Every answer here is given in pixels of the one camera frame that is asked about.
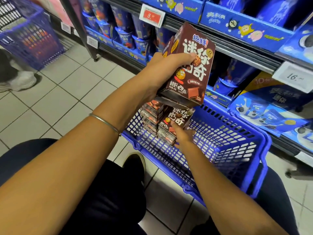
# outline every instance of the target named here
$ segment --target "plastic basket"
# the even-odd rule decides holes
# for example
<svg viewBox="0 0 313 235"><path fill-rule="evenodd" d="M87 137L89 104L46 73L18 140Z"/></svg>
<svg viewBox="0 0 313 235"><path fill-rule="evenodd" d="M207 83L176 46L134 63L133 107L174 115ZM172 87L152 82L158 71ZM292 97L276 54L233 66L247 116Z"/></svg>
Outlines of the plastic basket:
<svg viewBox="0 0 313 235"><path fill-rule="evenodd" d="M267 173L265 157L271 146L271 138L208 97L205 97L202 106L195 109L189 125L196 130L194 142L228 179L256 198ZM185 156L176 147L168 146L145 130L138 112L122 135L132 143L134 149L178 183L185 193L204 204ZM261 173L255 175L260 161ZM249 188L252 179L256 180L253 189Z"/></svg>
<svg viewBox="0 0 313 235"><path fill-rule="evenodd" d="M29 0L0 0L0 27L12 25L24 17L23 23L0 32L0 45L41 70L65 52L53 31L43 8Z"/></svg>

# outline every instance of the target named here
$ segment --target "white sneaker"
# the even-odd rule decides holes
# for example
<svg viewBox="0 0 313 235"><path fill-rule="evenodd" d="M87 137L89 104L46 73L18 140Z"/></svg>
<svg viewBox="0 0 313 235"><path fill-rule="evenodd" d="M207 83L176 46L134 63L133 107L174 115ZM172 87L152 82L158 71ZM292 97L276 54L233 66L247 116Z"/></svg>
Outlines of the white sneaker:
<svg viewBox="0 0 313 235"><path fill-rule="evenodd" d="M34 76L33 72L29 71L19 71L18 75L8 81L0 83L0 92L7 91L7 90L24 90L31 88L37 82L36 77Z"/></svg>

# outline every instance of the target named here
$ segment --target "dark pants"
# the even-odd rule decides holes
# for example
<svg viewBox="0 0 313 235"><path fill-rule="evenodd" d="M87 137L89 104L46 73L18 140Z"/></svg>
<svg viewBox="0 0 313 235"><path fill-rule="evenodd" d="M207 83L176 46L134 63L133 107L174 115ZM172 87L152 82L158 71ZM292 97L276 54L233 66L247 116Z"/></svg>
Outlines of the dark pants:
<svg viewBox="0 0 313 235"><path fill-rule="evenodd" d="M14 79L18 70L10 65L10 53L0 49L0 83Z"/></svg>
<svg viewBox="0 0 313 235"><path fill-rule="evenodd" d="M0 157L0 186L24 165L51 146L55 139L34 139L16 145ZM280 177L269 169L256 202L290 235L298 235L292 206ZM61 233L138 234L138 222L146 212L140 181L107 160ZM191 235L218 234L211 218L196 226Z"/></svg>

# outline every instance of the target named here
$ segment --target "silver bangle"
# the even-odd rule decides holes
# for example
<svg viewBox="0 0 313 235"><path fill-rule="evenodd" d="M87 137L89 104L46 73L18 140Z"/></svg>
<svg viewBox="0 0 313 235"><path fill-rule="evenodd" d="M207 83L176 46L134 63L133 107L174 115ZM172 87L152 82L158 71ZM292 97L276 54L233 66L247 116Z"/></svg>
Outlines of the silver bangle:
<svg viewBox="0 0 313 235"><path fill-rule="evenodd" d="M104 119L101 119L100 117L94 115L93 113L90 113L89 116L95 117L96 119L104 122L106 125L110 126L115 132L118 132L118 136L121 136L121 133L118 131L117 128L115 128L112 124L110 124L109 122L105 121Z"/></svg>

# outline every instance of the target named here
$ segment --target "hand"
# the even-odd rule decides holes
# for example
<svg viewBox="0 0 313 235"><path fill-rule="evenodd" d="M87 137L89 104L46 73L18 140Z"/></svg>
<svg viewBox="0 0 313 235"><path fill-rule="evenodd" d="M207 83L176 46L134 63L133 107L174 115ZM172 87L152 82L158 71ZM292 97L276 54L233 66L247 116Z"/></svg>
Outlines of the hand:
<svg viewBox="0 0 313 235"><path fill-rule="evenodd" d="M180 149L182 153L184 153L185 147L188 147L190 143L194 144L193 139L194 139L194 134L196 131L193 129L186 129L183 130L180 126L178 126L174 121L171 120L171 125L176 131L176 142L179 144L175 144L175 147Z"/></svg>
<svg viewBox="0 0 313 235"><path fill-rule="evenodd" d="M136 79L147 88L145 102L155 98L159 88L173 75L177 68L192 63L195 57L195 53L181 53L171 54L164 58L161 53L155 53L147 67L136 76Z"/></svg>

